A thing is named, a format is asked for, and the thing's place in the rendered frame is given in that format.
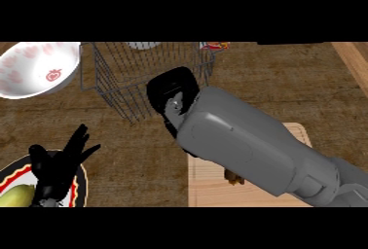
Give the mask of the yellow-green fruit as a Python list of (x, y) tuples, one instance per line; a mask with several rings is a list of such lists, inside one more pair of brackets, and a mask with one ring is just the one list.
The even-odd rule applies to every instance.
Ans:
[(0, 195), (0, 207), (28, 207), (34, 198), (34, 185), (17, 185)]

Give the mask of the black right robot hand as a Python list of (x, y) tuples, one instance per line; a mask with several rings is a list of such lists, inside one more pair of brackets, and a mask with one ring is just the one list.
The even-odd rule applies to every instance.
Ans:
[(186, 67), (177, 67), (158, 75), (146, 84), (146, 97), (155, 112), (164, 119), (164, 125), (172, 137), (177, 137), (178, 128), (165, 115), (165, 107), (170, 99), (180, 94), (181, 104), (178, 114), (187, 112), (195, 96), (199, 93), (193, 74)]

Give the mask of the white round object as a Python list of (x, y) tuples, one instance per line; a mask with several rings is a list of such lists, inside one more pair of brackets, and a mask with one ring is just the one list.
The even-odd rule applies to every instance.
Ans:
[(125, 44), (134, 50), (149, 50), (159, 46), (161, 42), (125, 42)]

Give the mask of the black red white plate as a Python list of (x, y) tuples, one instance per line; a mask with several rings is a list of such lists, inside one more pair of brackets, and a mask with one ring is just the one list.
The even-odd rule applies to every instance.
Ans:
[[(29, 156), (20, 157), (0, 169), (0, 195), (17, 185), (35, 185), (37, 178), (29, 169)], [(85, 207), (87, 177), (84, 167), (78, 167), (73, 183), (60, 201), (62, 207)]]

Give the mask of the pale wooden strip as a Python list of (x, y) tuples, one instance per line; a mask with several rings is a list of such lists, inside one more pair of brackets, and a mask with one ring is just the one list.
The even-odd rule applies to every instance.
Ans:
[(332, 47), (368, 96), (368, 42), (332, 42)]

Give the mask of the red and yellow packet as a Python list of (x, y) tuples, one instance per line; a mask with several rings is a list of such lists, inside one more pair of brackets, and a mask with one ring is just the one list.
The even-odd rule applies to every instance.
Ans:
[(201, 50), (224, 50), (230, 46), (229, 42), (201, 42), (199, 49)]

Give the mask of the white bowl with pink prints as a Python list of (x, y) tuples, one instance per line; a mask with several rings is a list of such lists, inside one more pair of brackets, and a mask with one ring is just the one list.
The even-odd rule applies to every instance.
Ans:
[(19, 42), (0, 55), (0, 97), (59, 91), (78, 72), (79, 42)]

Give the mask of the pale wooden cutting board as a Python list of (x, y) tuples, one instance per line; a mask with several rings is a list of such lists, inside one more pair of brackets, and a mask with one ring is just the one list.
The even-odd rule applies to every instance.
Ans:
[(224, 168), (208, 160), (187, 157), (189, 207), (308, 207), (294, 196), (272, 196), (249, 182), (232, 185)]

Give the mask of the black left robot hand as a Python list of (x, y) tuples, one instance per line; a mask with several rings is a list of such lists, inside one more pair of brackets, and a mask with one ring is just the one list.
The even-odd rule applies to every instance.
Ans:
[(78, 166), (100, 148), (100, 145), (94, 145), (85, 149), (87, 139), (87, 126), (81, 124), (63, 150), (54, 156), (47, 154), (41, 145), (34, 144), (28, 147), (31, 173), (37, 178), (31, 202), (47, 198), (60, 202), (65, 198), (73, 183)]

